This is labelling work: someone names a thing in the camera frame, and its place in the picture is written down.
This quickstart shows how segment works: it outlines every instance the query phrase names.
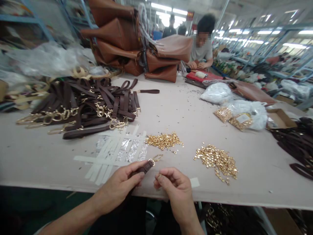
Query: workbench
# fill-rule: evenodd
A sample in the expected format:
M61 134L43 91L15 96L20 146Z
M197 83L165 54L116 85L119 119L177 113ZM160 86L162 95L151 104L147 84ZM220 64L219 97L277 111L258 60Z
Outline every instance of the workbench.
M289 167L296 160L277 145L271 133L241 132L229 123L222 123L213 114L218 106L201 100L204 90L186 84L181 76L176 83L146 80L143 74L137 78L134 90L159 89L160 94L138 94L142 113L129 124L127 131L131 132L135 125L139 125L139 134L175 131L184 148L171 147L177 152L175 155L148 146L146 159L157 154L164 156L147 173L134 195L165 198L163 190L154 189L154 176L159 169L174 166L190 179L198 178L200 185L193 188L195 201L313 210L312 181ZM134 77L124 74L112 84L120 86L126 79L132 81ZM28 113L29 110L0 115L0 185L95 192L99 186L85 179L91 165L73 158L95 157L99 134L63 140L61 134L47 134L55 125L35 129L17 126L15 121ZM230 186L215 176L214 169L207 169L201 160L193 160L203 142L234 157L238 179L231 178Z

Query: hand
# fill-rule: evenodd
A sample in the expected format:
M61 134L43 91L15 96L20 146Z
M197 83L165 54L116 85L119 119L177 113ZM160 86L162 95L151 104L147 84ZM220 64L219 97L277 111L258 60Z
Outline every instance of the hand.
M198 69L207 69L210 67L209 63L199 63L198 64Z
M160 170L155 178L154 187L166 191L177 223L189 226L198 221L189 178L174 167Z
M100 214L107 214L118 207L127 194L136 185L141 186L144 173L140 172L129 178L130 174L147 164L146 161L134 162L117 169L108 181L92 196L91 201L95 210Z
M191 69L196 69L196 68L197 68L197 64L196 64L196 62L194 62L194 61L189 62L189 63L188 63L188 66L189 66Z

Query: factory floor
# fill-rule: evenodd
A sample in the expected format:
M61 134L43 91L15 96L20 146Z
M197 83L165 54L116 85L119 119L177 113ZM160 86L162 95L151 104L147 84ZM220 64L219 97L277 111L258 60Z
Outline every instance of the factory floor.
M89 199L93 194L60 190L0 187L1 217L7 235L32 235L45 224L59 218L75 206ZM161 202L147 201L147 210L155 216L161 209ZM155 220L146 214L146 232L152 234Z

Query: pile of rivets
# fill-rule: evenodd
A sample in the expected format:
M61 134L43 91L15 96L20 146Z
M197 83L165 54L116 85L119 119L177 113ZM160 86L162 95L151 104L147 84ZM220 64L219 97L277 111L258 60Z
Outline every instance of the pile of rivets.
M216 110L214 114L221 119L223 123L227 122L231 118L231 110L226 107Z
M146 144L156 146L161 150L164 150L164 148L169 149L170 147L174 147L175 144L184 145L177 137L176 132L172 132L172 134L161 133L161 135L148 135Z
M229 123L232 124L233 126L237 127L239 130L244 131L244 129L248 128L249 126L252 125L253 120L252 118L249 118L247 121L244 121L243 123L240 123L237 118L239 118L242 114L238 114L234 117L232 117L229 120Z
M215 170L215 175L222 181L230 184L229 178L223 179L220 176L221 172L224 176L231 176L234 179L237 179L238 170L236 168L236 162L233 157L228 155L228 152L224 150L218 150L213 145L207 145L205 147L201 147L201 149L196 150L196 155L193 160L201 159L202 164L206 166L206 168L213 167Z

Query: table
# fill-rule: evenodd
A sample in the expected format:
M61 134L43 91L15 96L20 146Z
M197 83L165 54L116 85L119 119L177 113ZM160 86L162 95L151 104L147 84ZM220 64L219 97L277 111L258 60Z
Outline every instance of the table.
M113 84L120 86L125 79L133 78L123 75ZM195 201L313 210L312 182L290 169L289 164L295 160L269 132L241 132L222 123L213 114L217 106L199 99L203 89L184 83L180 76L176 83L145 80L143 75L138 79L134 90L159 89L160 94L138 94L142 114L128 130L139 124L141 134L175 131L185 147L174 147L178 149L176 155L164 151L162 160L148 172L134 195L165 198L163 190L153 188L154 175L163 167L174 166L189 178L198 178L200 186L193 188ZM25 129L15 125L26 114L0 115L0 185L95 192L99 187L84 178L91 166L73 158L93 156L99 135L68 141L61 135L47 135L55 127ZM214 169L193 160L202 142L229 151L236 160L238 180L231 178L227 186L215 176ZM146 158L160 153L158 148L149 146Z

